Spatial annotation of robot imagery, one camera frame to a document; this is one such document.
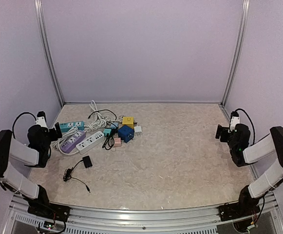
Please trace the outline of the white power strip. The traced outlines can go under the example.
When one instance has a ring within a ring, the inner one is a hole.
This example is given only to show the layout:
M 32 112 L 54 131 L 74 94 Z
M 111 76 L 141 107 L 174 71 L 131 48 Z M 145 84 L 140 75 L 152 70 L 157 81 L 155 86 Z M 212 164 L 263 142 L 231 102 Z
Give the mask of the white power strip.
M 76 145 L 76 149 L 81 155 L 84 155 L 86 152 L 97 146 L 98 144 L 104 141 L 105 137 L 101 131 L 97 131 L 91 136 L 84 139 L 82 142 Z

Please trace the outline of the pink plug adapter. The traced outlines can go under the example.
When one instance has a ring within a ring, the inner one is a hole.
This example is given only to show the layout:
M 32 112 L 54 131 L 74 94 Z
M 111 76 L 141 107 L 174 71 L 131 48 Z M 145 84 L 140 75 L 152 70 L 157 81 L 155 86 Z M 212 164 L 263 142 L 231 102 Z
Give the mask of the pink plug adapter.
M 121 139 L 121 138 L 119 138 L 119 137 L 116 137 L 116 138 L 114 138 L 114 147 L 120 147 L 122 144 L 124 143 L 124 141 Z

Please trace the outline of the dark blue cube socket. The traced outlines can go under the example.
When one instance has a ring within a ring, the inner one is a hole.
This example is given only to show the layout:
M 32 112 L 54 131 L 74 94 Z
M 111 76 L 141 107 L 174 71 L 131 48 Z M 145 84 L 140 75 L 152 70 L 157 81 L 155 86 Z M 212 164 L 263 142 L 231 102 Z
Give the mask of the dark blue cube socket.
M 117 133 L 118 137 L 125 143 L 134 138 L 134 130 L 127 125 L 123 125 L 121 128 L 119 128 Z

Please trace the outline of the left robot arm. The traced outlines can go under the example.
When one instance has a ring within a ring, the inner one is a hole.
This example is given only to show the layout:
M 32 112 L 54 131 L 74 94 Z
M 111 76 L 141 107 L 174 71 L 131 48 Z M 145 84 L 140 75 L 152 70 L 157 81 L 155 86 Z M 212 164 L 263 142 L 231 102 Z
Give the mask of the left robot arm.
M 28 213 L 67 222 L 70 207 L 51 203 L 46 189 L 30 181 L 10 161 L 15 159 L 30 168 L 45 168 L 51 156 L 51 143 L 62 137 L 59 124 L 53 129 L 33 125 L 27 137 L 29 145 L 26 146 L 13 137 L 11 130 L 0 131 L 0 186 L 21 194 L 29 204 Z

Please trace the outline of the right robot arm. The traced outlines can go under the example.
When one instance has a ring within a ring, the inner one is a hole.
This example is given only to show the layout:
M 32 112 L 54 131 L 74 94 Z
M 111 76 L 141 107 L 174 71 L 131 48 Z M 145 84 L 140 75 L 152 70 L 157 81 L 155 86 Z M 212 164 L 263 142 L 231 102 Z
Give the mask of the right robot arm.
M 228 144 L 231 158 L 238 167 L 252 165 L 267 156 L 276 155 L 274 163 L 258 179 L 241 189 L 237 202 L 218 208 L 221 221 L 260 212 L 259 201 L 283 182 L 283 127 L 270 128 L 269 134 L 253 145 L 249 145 L 249 128 L 240 123 L 233 130 L 218 125 L 215 137 Z

